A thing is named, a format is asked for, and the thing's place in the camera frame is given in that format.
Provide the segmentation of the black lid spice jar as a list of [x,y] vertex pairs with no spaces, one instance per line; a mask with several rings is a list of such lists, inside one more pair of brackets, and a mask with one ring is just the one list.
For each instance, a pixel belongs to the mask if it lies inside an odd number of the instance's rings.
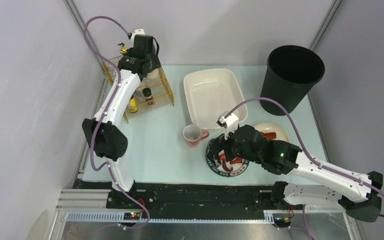
[[144,78],[144,81],[151,83],[160,78],[159,68],[154,69],[152,72],[147,74],[147,77]]

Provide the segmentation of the blue rimmed plate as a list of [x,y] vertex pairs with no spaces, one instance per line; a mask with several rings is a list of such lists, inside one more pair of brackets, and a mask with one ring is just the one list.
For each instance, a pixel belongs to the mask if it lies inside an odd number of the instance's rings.
[[250,162],[248,161],[248,164],[239,164],[239,166],[236,166],[233,168],[232,172],[226,172],[223,170],[223,168],[221,166],[215,167],[210,163],[210,161],[208,160],[208,146],[205,149],[205,161],[206,161],[206,164],[208,165],[209,169],[213,173],[215,173],[218,176],[226,177],[226,178],[233,178],[233,177],[237,177],[237,176],[241,175],[242,173],[244,173],[247,170],[247,168],[250,164]]

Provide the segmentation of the pink ceramic mug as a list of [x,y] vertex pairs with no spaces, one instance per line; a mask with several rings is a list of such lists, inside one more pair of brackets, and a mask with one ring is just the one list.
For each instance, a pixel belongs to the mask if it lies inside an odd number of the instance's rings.
[[186,144],[191,147],[197,147],[202,140],[205,140],[210,136],[210,132],[202,130],[195,124],[190,124],[183,129],[183,137]]

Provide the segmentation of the small black cap jar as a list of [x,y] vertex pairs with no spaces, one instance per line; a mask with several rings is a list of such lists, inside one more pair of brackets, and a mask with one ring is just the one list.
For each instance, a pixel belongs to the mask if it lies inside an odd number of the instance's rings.
[[145,98],[145,102],[149,105],[152,106],[155,104],[154,102],[154,97],[152,94],[152,90],[149,87],[146,87],[142,90],[142,94]]

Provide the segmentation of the white lid spice jar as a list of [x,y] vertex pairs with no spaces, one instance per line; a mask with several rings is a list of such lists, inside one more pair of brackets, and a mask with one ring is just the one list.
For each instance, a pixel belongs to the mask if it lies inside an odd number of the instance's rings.
[[145,101],[145,97],[144,97],[144,94],[143,94],[143,89],[144,89],[144,85],[139,85],[136,90],[134,91],[134,96],[136,98],[137,101],[139,102],[144,102]]

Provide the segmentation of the white rectangular basin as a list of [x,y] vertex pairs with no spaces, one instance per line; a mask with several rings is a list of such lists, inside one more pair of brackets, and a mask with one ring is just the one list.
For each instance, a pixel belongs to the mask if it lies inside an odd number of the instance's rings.
[[183,86],[191,122],[203,130],[220,129],[219,116],[245,100],[235,74],[227,68],[189,73]]

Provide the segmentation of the yellow label sauce bottle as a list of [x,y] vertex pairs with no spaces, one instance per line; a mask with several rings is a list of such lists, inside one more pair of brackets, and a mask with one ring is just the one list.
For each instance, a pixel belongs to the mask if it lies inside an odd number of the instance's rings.
[[127,104],[127,110],[132,114],[137,113],[139,110],[136,99],[133,95],[130,97],[130,100]]

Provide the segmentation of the black trash bin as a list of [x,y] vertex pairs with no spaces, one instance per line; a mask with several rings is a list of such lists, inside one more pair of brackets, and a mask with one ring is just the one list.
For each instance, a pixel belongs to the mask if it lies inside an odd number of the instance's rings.
[[267,58],[260,96],[279,103],[290,114],[325,74],[325,64],[314,51],[283,45]]

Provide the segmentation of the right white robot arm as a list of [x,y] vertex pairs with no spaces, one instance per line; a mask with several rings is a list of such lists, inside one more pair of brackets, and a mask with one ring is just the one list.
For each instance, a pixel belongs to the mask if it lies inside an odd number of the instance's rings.
[[375,189],[382,187],[383,175],[348,171],[322,163],[287,141],[266,137],[253,126],[211,139],[205,150],[210,165],[225,173],[235,171],[232,164],[252,162],[274,175],[293,175],[316,183],[298,186],[277,181],[270,200],[278,207],[314,205],[338,208],[362,222],[373,223],[381,215],[382,199]]

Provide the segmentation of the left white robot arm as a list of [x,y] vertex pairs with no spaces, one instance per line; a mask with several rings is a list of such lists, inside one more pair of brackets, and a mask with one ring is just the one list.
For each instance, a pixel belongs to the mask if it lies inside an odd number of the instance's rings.
[[106,168],[113,188],[120,192],[129,192],[135,183],[125,161],[128,138],[122,133],[121,121],[143,79],[161,67],[160,46],[154,36],[138,33],[131,38],[133,46],[119,62],[109,61],[116,71],[109,94],[94,116],[82,122],[92,169]]

